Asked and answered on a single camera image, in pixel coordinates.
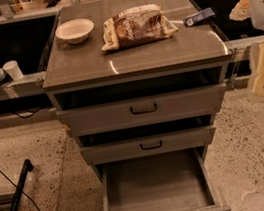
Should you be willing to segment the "grey drawer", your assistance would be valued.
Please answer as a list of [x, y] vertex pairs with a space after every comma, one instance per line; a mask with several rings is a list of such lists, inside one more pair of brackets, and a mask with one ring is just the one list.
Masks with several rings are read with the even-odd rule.
[[102, 180], [104, 211], [231, 211], [194, 148], [108, 163]]
[[221, 107], [226, 85], [216, 84], [58, 111], [72, 136], [134, 128], [208, 114]]
[[103, 164], [210, 144], [215, 133], [213, 125], [174, 131], [118, 142], [84, 147], [88, 164]]

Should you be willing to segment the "white bowl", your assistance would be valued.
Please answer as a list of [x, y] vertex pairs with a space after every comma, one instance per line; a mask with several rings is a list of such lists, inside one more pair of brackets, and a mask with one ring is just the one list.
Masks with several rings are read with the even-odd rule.
[[94, 28], [93, 22], [87, 19], [73, 19], [62, 23], [56, 29], [55, 35], [70, 44], [81, 44], [86, 41]]

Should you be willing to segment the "white paper cup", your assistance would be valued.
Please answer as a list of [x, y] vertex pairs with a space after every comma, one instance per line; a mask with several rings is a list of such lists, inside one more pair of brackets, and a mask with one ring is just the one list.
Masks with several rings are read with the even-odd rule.
[[21, 72], [20, 67], [18, 66], [17, 61], [8, 61], [5, 63], [2, 67], [5, 72], [7, 72], [10, 77], [15, 81], [15, 80], [20, 80], [23, 79], [24, 75], [23, 72]]

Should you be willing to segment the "black bar stand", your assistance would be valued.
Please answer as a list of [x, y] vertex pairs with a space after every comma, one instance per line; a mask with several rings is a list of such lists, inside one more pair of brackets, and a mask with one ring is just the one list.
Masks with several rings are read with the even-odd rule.
[[33, 171], [33, 165], [30, 162], [30, 160], [27, 159], [23, 162], [21, 173], [19, 175], [20, 177], [18, 179], [17, 185], [15, 186], [16, 190], [15, 190], [13, 197], [10, 201], [11, 207], [10, 207], [9, 211], [18, 211], [19, 203], [20, 203], [21, 196], [23, 194], [23, 190], [24, 190], [24, 186], [25, 186], [25, 182], [26, 182], [25, 180], [27, 178], [27, 174], [31, 171]]

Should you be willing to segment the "blue rxbar blueberry bar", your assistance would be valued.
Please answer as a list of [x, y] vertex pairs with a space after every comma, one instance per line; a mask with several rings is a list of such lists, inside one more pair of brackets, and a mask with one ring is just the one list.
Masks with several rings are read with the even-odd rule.
[[205, 8], [202, 11], [199, 11], [197, 13], [193, 13], [193, 15], [188, 15], [184, 20], [183, 23], [186, 27], [194, 27], [194, 25], [199, 24], [200, 22], [204, 21], [207, 18], [211, 18], [212, 16], [215, 16], [214, 10], [210, 8]]

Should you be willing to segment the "middle grey drawer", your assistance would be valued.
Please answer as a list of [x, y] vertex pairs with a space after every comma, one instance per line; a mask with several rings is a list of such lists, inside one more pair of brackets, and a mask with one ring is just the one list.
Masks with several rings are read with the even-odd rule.
[[174, 131], [118, 142], [84, 147], [88, 164], [103, 164], [210, 144], [215, 133], [213, 125]]

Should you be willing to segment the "bottom grey drawer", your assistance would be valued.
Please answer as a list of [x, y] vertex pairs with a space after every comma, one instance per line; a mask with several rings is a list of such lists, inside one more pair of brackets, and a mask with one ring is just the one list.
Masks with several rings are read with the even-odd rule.
[[194, 148], [108, 163], [102, 180], [104, 211], [231, 211]]

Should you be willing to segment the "brown chip bag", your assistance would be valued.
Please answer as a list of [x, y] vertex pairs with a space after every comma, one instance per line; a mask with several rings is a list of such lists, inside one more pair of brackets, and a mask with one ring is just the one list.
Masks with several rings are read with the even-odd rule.
[[103, 23], [103, 51], [144, 45], [171, 38], [179, 29], [156, 4], [135, 6]]

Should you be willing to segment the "top grey drawer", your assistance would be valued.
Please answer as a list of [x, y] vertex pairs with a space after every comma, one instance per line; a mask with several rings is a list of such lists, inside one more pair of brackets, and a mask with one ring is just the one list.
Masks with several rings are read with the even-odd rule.
[[72, 136], [134, 128], [208, 114], [221, 107], [226, 85], [216, 84], [58, 111]]

